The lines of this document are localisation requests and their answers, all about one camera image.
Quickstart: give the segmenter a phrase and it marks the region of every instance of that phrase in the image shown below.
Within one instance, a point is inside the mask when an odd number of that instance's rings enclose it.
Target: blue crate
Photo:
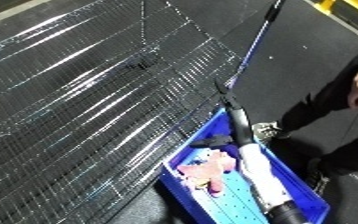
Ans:
[[[218,198],[212,197],[207,190],[189,191],[178,178],[179,172],[176,170],[178,165],[189,164],[208,150],[188,147],[192,141],[214,134],[228,133],[228,117],[222,109],[163,163],[160,180],[198,223],[267,224],[268,221],[251,196],[249,184],[239,172],[232,171],[223,174],[224,194]],[[233,146],[226,147],[224,150],[229,155],[236,156],[236,149]],[[273,173],[282,181],[308,220],[315,224],[322,223],[329,211],[329,205],[269,149],[264,148],[264,152],[272,164]]]

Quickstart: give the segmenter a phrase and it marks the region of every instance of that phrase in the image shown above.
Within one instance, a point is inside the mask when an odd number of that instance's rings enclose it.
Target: pink stuffed toy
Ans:
[[[185,176],[189,188],[203,188],[209,185],[209,192],[219,197],[223,191],[222,174],[234,170],[236,160],[226,152],[212,150],[207,162],[199,165],[180,165],[178,170]]]

